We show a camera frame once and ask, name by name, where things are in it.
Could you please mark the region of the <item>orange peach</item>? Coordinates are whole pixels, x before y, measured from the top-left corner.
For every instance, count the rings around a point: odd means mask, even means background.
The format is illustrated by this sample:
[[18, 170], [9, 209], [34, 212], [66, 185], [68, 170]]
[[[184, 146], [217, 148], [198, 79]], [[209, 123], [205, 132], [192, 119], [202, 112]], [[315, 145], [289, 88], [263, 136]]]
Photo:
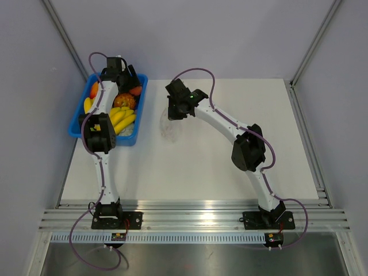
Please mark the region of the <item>orange peach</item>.
[[132, 94], [134, 97], [138, 97], [141, 95], [143, 88], [141, 86], [136, 86], [129, 90], [129, 93]]

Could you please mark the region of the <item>clear zip top bag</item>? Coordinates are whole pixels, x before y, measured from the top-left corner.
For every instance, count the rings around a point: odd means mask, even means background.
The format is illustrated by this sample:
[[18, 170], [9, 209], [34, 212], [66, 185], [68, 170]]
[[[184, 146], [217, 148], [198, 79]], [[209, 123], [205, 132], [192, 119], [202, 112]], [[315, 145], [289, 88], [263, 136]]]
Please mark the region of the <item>clear zip top bag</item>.
[[176, 143], [182, 134], [182, 124], [179, 120], [169, 120], [168, 119], [168, 108], [164, 108], [160, 121], [159, 129], [161, 137], [166, 141], [171, 143]]

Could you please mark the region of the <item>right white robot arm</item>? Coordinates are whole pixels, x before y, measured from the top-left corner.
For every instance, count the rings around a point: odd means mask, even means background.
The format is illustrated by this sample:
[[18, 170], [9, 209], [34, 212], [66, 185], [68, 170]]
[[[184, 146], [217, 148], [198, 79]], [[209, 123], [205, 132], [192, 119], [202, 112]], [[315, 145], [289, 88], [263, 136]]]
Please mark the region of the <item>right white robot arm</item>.
[[258, 196], [259, 211], [255, 215], [255, 224], [266, 228], [279, 224], [286, 208], [266, 178], [266, 143], [261, 127], [240, 123], [217, 108], [211, 96], [200, 89], [190, 91], [180, 79], [171, 81], [166, 90], [169, 120], [182, 120], [188, 115], [199, 118], [222, 133], [232, 144], [231, 161], [246, 173]]

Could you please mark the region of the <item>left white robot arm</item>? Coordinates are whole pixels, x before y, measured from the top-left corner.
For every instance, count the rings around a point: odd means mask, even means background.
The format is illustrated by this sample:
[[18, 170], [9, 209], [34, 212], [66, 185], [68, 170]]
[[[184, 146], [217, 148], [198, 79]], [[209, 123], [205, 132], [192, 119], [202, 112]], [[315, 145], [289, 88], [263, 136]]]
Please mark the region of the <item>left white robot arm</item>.
[[121, 56], [107, 57], [106, 67], [95, 74], [92, 95], [84, 102], [78, 118], [85, 150], [92, 156], [97, 172], [99, 196], [88, 207], [92, 229], [118, 229], [129, 226], [112, 175], [109, 153], [117, 146], [117, 136], [136, 120], [137, 97], [141, 83], [132, 65]]

